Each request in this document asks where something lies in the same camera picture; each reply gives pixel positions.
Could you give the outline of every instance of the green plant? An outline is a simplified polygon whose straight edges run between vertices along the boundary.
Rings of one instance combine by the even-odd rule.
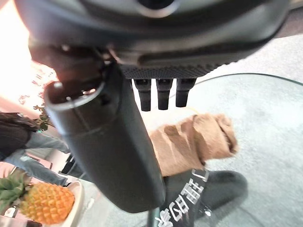
[[[40,126],[40,130],[41,131],[46,131],[48,129],[48,126],[52,125],[51,121],[50,121],[50,117],[47,114],[46,110],[45,110],[45,104],[42,103],[41,106],[34,106],[33,107],[34,110],[39,110],[40,111],[40,115],[38,119],[34,119],[36,121],[36,123]]]

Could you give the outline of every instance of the person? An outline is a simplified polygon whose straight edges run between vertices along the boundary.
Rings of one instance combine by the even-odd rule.
[[[54,148],[67,154],[70,152],[68,146],[60,139],[38,133],[33,120],[16,115],[0,113],[0,161],[22,168],[44,182],[67,185],[66,177],[57,175],[28,156],[26,149]]]

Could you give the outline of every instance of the jeans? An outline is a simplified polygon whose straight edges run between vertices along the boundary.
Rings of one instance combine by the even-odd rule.
[[[54,148],[63,153],[69,153],[67,145],[60,139],[48,137],[40,133],[32,132],[26,148]],[[30,176],[44,182],[57,185],[65,185],[67,178],[55,174],[52,170],[45,168],[41,163],[32,159],[25,153],[25,149],[18,149],[4,161],[24,169]]]

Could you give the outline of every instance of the brown cloth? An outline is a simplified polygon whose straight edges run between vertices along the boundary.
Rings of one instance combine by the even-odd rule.
[[[238,151],[232,122],[224,114],[193,115],[150,133],[163,176],[203,169],[212,158],[232,157]]]

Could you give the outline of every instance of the pineapple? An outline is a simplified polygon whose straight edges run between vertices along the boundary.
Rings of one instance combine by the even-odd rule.
[[[74,195],[66,187],[50,183],[28,185],[24,175],[1,178],[0,213],[18,199],[22,214],[48,225],[63,222],[74,203]]]

